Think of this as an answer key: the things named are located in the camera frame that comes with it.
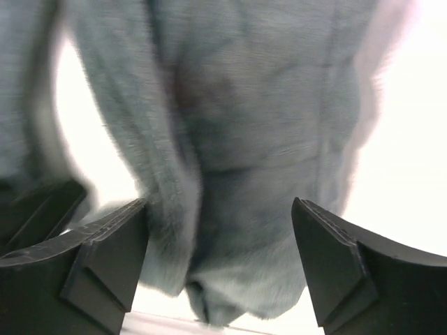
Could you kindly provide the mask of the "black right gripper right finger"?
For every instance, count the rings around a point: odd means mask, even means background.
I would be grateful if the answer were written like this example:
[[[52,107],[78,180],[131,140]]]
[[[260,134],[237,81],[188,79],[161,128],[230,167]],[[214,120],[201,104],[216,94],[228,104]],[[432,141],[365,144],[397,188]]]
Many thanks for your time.
[[[446,258],[382,237],[296,198],[291,216],[326,334],[445,335]]]

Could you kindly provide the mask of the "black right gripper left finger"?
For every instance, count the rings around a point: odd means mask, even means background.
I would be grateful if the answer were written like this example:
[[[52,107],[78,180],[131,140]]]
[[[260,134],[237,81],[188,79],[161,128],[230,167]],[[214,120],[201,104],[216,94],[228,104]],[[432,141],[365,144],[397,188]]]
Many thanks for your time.
[[[148,240],[145,205],[1,258],[2,334],[118,334]]]

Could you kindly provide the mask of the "dark grey fleece pillowcase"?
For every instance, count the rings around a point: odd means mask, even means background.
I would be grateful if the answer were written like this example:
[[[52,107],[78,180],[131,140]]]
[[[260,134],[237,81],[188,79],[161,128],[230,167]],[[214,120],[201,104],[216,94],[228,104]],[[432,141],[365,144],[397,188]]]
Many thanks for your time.
[[[205,324],[273,319],[305,287],[297,196],[339,212],[376,1],[2,1],[1,208],[73,184],[50,91],[64,9],[148,205],[141,281]]]

